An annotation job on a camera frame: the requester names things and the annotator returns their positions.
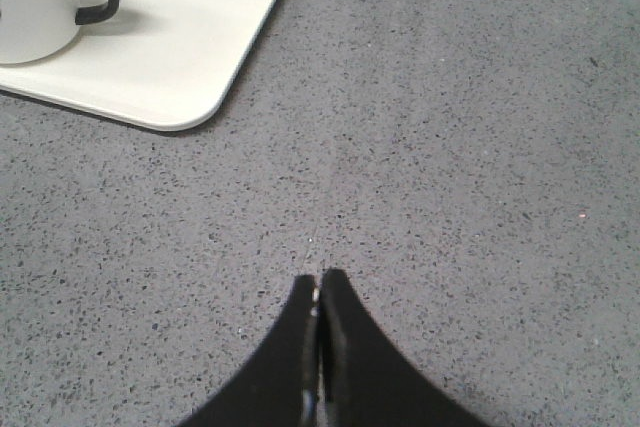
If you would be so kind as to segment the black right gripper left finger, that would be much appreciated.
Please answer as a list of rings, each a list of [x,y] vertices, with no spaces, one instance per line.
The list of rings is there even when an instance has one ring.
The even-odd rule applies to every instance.
[[[238,372],[183,426],[315,426],[318,288],[294,279],[270,331]]]

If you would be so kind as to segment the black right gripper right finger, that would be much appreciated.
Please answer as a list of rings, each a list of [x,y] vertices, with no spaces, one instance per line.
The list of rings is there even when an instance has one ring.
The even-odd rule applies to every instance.
[[[320,292],[324,393],[336,426],[484,426],[426,379],[386,337],[347,274]]]

